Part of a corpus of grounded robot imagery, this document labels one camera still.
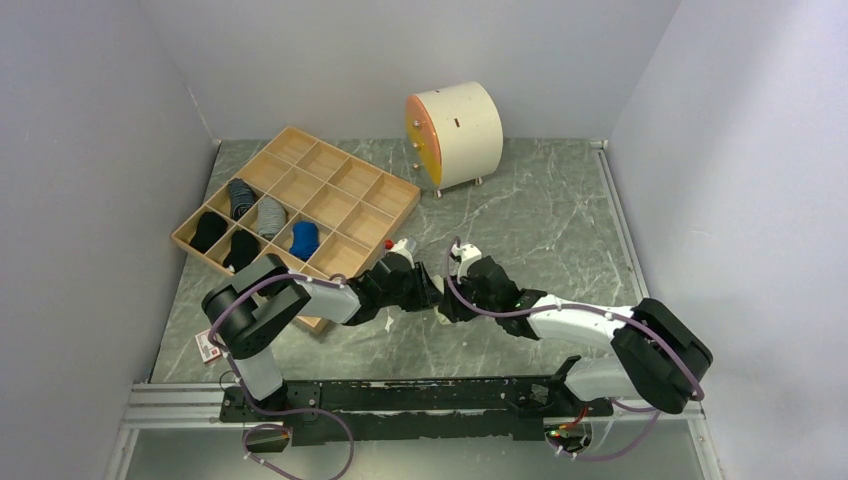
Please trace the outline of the blue underwear white trim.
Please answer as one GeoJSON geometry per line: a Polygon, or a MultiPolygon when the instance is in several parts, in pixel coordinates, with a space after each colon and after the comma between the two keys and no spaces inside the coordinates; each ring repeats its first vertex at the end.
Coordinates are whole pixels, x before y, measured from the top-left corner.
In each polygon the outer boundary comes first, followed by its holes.
{"type": "Polygon", "coordinates": [[[288,249],[291,255],[307,262],[319,247],[319,229],[315,223],[299,221],[292,226],[292,244],[288,249]]]}

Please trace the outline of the cream cloth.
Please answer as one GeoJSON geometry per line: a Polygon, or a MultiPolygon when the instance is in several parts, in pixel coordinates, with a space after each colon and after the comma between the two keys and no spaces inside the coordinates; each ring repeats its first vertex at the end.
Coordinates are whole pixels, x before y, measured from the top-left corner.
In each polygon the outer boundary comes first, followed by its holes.
{"type": "Polygon", "coordinates": [[[445,290],[444,280],[438,274],[432,275],[431,280],[433,282],[435,289],[438,291],[438,299],[435,301],[435,304],[433,306],[433,310],[434,310],[436,320],[441,325],[450,325],[451,321],[440,310],[441,302],[444,299],[444,290],[445,290]]]}

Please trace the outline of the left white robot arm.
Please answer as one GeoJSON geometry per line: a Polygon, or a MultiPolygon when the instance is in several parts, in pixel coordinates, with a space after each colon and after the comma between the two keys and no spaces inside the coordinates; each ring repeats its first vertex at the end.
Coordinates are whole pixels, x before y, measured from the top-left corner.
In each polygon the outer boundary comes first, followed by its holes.
{"type": "Polygon", "coordinates": [[[246,406],[259,419],[272,420],[285,409],[287,385],[270,344],[294,319],[317,317],[356,326],[384,308],[417,312],[441,299],[424,265],[400,253],[387,253],[346,280],[309,276],[267,254],[208,291],[201,309],[212,340],[226,349],[248,392],[246,406]]]}

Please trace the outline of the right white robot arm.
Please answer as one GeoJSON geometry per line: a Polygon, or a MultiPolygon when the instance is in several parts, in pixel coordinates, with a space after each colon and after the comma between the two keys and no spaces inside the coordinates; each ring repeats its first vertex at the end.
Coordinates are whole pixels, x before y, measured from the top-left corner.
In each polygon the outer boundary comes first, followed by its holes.
{"type": "Polygon", "coordinates": [[[601,351],[572,356],[551,376],[549,399],[564,415],[600,399],[637,399],[679,414],[705,397],[701,381],[713,363],[706,345],[661,301],[599,306],[520,288],[490,256],[450,253],[440,313],[451,322],[486,316],[509,335],[567,340],[601,351]]]}

